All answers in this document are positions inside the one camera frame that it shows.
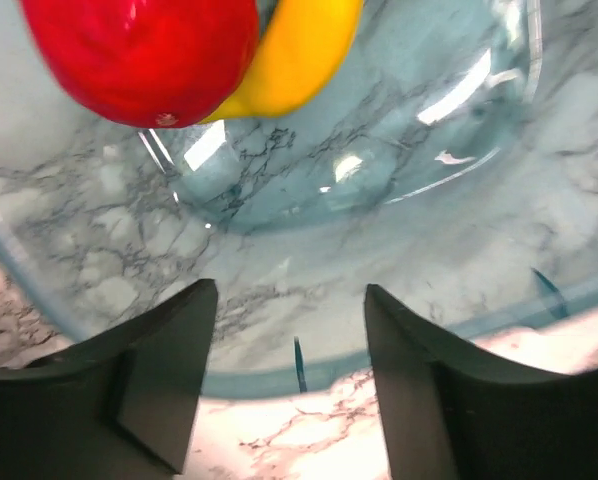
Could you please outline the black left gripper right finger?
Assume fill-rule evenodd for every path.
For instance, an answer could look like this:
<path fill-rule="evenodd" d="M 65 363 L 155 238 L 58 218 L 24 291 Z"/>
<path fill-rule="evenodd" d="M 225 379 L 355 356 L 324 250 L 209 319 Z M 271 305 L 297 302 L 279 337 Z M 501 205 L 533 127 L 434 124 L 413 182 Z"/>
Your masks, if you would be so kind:
<path fill-rule="evenodd" d="M 364 317 L 393 478 L 598 479 L 598 369 L 497 356 L 378 285 Z"/>

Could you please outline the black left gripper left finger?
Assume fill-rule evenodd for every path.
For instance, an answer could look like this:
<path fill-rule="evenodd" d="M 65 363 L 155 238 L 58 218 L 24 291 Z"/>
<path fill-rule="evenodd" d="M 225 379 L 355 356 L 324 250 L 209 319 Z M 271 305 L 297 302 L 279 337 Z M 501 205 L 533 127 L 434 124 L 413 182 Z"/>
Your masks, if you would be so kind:
<path fill-rule="evenodd" d="M 202 279 L 86 341 L 0 368 L 0 479 L 183 473 L 217 303 Z"/>

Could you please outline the teal transparent plastic tray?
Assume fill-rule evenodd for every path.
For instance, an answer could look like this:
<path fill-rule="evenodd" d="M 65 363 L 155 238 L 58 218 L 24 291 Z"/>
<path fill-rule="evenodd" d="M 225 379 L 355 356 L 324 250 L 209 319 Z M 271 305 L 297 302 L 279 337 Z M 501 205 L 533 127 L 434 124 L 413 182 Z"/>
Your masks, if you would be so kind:
<path fill-rule="evenodd" d="M 0 260 L 82 341 L 213 279 L 205 391 L 365 368 L 370 284 L 477 337 L 598 305 L 598 1 L 369 1 L 279 119 L 98 118 L 0 1 Z"/>

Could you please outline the red fake apple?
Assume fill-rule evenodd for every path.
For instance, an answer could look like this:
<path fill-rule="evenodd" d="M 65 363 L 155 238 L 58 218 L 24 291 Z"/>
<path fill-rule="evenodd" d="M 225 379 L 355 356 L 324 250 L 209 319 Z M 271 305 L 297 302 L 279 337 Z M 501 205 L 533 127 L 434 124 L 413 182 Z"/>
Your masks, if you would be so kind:
<path fill-rule="evenodd" d="M 61 88 L 92 112 L 140 128 L 207 117 L 241 83 L 259 41 L 253 1 L 28 0 L 20 7 Z"/>

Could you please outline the yellow fake banana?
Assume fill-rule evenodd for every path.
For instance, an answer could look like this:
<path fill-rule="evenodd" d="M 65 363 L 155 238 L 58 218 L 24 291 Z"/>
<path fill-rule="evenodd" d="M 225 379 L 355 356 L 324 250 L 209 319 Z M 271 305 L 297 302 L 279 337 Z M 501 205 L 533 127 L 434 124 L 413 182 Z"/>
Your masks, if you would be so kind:
<path fill-rule="evenodd" d="M 344 62 L 361 19 L 362 0 L 285 0 L 239 87 L 203 121 L 279 117 L 315 97 Z"/>

